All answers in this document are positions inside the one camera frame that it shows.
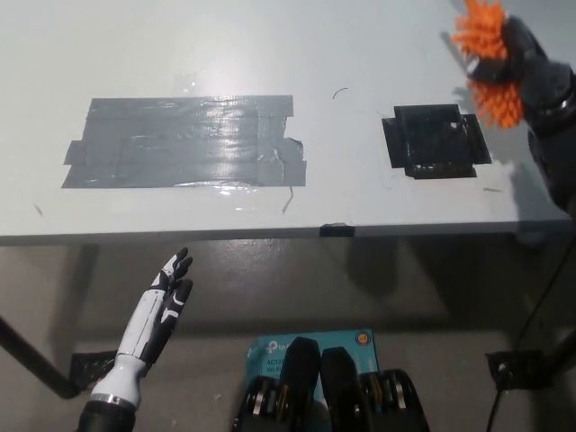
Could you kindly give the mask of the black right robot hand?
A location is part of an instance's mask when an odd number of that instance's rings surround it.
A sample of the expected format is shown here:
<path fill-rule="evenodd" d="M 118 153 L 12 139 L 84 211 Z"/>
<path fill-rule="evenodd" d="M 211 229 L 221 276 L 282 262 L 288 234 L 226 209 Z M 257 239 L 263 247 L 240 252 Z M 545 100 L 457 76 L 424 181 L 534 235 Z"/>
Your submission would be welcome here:
<path fill-rule="evenodd" d="M 575 126 L 575 74 L 570 64 L 549 58 L 527 25 L 504 19 L 503 58 L 478 55 L 468 77 L 478 110 L 489 125 L 510 129 L 525 122 L 538 137 Z"/>

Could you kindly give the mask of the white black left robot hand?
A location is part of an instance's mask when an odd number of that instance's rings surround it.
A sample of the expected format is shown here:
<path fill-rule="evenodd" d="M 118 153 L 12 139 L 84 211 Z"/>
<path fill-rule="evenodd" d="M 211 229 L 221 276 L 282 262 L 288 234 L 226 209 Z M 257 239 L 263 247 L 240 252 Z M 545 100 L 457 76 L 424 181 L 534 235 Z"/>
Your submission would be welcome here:
<path fill-rule="evenodd" d="M 171 338 L 192 291 L 193 283 L 186 277 L 192 262 L 185 247 L 158 271 L 130 317 L 112 370 L 93 388 L 92 401 L 139 407 L 140 381 Z"/>

